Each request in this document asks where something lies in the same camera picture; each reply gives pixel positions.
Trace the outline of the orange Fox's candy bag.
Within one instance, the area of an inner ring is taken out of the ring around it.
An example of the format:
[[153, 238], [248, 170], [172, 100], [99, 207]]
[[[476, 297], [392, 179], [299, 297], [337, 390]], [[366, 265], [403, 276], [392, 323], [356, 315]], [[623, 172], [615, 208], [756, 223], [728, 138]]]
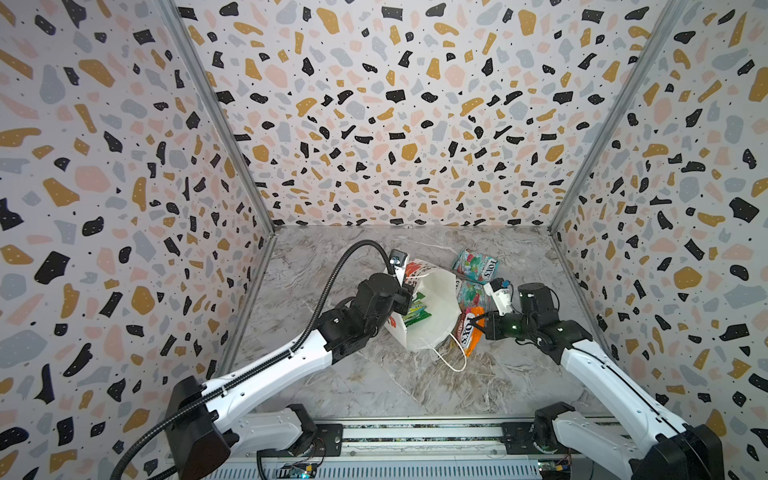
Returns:
[[467, 357], [470, 357], [473, 351], [475, 350], [477, 344], [471, 344], [470, 343], [470, 323], [469, 323], [469, 314], [472, 309], [483, 309], [480, 307], [474, 307], [467, 310], [464, 310], [462, 314], [460, 315], [455, 330], [454, 335], [456, 339], [459, 341], [459, 344], [461, 345], [461, 348], [463, 349], [464, 353]]

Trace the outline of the white floral paper bag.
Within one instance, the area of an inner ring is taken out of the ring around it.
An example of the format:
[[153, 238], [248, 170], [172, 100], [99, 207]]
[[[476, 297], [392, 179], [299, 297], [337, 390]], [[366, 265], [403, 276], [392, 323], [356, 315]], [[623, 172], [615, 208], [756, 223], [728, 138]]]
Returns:
[[[461, 314], [456, 275], [420, 259], [408, 260], [402, 271], [405, 286], [412, 288], [410, 306], [405, 314], [393, 312], [385, 321], [385, 328], [406, 350], [430, 350], [449, 369], [462, 372], [467, 365], [467, 353], [454, 333]], [[460, 367], [438, 352], [445, 340], [451, 340], [461, 353]]]

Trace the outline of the teal Fox's mint candy bag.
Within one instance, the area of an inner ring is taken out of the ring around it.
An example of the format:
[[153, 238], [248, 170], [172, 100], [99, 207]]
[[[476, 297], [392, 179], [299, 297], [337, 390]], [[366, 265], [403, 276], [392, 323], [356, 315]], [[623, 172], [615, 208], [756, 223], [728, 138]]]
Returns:
[[453, 263], [453, 272], [462, 279], [478, 284], [490, 282], [496, 275], [498, 260], [474, 250], [462, 250]]

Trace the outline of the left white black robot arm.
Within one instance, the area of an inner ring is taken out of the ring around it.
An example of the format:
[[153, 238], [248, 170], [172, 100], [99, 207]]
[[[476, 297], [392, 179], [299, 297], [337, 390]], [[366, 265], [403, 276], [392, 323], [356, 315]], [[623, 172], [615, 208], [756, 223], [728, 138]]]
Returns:
[[299, 455], [317, 427], [298, 404], [246, 416], [296, 381], [324, 370], [364, 348], [395, 313], [408, 310], [413, 288], [405, 271], [375, 273], [355, 297], [320, 315], [304, 342], [293, 340], [260, 360], [204, 383], [190, 376], [173, 389], [166, 438], [181, 479], [202, 479], [239, 449]]

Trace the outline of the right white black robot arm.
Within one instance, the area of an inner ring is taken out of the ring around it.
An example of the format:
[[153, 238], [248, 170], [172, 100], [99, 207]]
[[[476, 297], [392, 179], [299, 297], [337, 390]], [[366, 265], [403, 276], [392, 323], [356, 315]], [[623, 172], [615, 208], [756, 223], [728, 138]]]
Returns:
[[533, 444], [544, 454], [574, 450], [619, 479], [722, 479], [723, 447], [706, 425], [693, 426], [652, 398], [620, 369], [578, 322], [559, 317], [559, 299], [546, 285], [513, 288], [501, 278], [485, 284], [494, 309], [471, 319], [491, 341], [532, 345], [575, 376], [609, 410], [618, 435], [557, 402], [538, 409]]

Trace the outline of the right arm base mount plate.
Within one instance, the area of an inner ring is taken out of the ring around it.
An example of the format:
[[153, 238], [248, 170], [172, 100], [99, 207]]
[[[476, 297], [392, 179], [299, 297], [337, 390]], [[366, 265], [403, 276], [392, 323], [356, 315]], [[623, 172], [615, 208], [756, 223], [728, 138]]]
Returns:
[[500, 427], [500, 441], [508, 455], [580, 455], [578, 450], [561, 444], [553, 428], [538, 419], [506, 421]]

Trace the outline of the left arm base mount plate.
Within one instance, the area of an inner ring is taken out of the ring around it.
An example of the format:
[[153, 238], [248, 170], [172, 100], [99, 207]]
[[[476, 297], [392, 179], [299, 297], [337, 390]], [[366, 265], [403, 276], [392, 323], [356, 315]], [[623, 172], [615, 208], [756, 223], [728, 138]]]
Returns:
[[315, 430], [302, 434], [285, 450], [269, 449], [263, 457], [286, 457], [298, 460], [309, 455], [314, 457], [339, 457], [342, 451], [344, 426], [341, 423], [320, 423]]

